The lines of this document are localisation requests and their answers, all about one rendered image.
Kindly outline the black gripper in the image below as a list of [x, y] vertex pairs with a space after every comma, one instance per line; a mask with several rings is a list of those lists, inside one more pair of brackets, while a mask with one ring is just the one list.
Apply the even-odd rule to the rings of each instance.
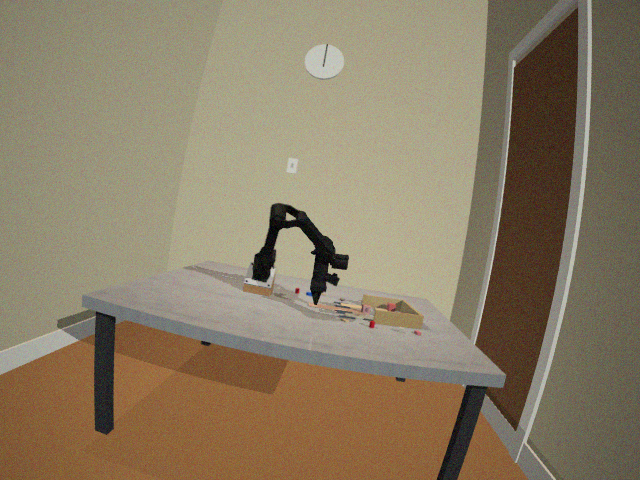
[[311, 279], [311, 294], [313, 297], [314, 305], [317, 305], [318, 300], [323, 292], [326, 292], [326, 283], [323, 283], [325, 274], [328, 274], [328, 268], [321, 268], [314, 266], [313, 276]]

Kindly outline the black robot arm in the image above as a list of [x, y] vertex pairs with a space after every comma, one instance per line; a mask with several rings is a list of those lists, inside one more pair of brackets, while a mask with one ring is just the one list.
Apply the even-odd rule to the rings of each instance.
[[[286, 213], [296, 219], [286, 220]], [[311, 254], [315, 255], [314, 266], [347, 270], [349, 255], [335, 253], [333, 241], [327, 236], [323, 236], [304, 211], [297, 210], [291, 205], [274, 203], [270, 208], [269, 228], [265, 239], [265, 246], [254, 257], [252, 279], [267, 282], [271, 276], [270, 269], [274, 266], [276, 249], [275, 242], [279, 230], [282, 228], [299, 227], [314, 244], [315, 249]], [[323, 283], [330, 283], [337, 286], [340, 278], [337, 274], [325, 274]]]

